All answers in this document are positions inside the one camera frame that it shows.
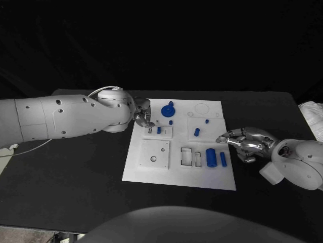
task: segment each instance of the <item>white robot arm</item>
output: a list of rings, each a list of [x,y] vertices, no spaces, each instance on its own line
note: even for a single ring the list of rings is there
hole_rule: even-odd
[[[278,139],[264,130],[243,128],[228,131],[216,142],[236,147],[238,157],[245,163],[255,161],[252,155],[271,160],[259,174],[271,184],[284,178],[297,186],[316,190],[323,184],[323,143],[294,139]]]
[[[26,141],[63,139],[125,130],[128,122],[151,127],[150,101],[132,98],[115,87],[101,90],[96,99],[60,95],[0,100],[0,148]]]

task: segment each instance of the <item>black curtain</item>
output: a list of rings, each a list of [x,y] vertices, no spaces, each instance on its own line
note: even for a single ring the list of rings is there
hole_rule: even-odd
[[[0,98],[107,85],[323,97],[323,1],[0,1]]]

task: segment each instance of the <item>white fabric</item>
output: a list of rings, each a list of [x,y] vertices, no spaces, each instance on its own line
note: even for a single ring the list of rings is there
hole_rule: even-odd
[[[323,142],[323,104],[308,101],[298,105],[317,141]]]

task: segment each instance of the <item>blue object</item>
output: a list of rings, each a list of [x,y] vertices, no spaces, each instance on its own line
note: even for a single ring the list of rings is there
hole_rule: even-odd
[[[226,167],[225,153],[220,152],[219,155],[220,155],[222,167]]]
[[[169,105],[166,105],[163,108],[161,108],[161,114],[164,117],[171,117],[176,113],[176,110],[173,108],[173,102],[170,101],[169,102]]]
[[[216,153],[212,148],[206,149],[206,161],[207,161],[207,167],[212,168],[218,166]]]
[[[194,131],[194,136],[196,137],[199,136],[199,132],[200,132],[200,130],[199,130],[199,128],[196,128],[196,131]]]

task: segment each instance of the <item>black table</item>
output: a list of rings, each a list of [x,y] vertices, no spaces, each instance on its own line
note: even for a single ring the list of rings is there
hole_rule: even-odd
[[[55,94],[88,94],[58,90]],[[226,128],[265,129],[279,139],[314,139],[287,93],[130,91],[163,99],[220,100]],[[308,242],[323,242],[323,192],[285,179],[272,186],[230,148],[236,191],[121,181],[132,123],[117,134],[99,132],[53,140],[11,158],[0,175],[0,225],[86,233],[125,212],[189,206],[249,219]],[[17,152],[43,141],[20,145]]]

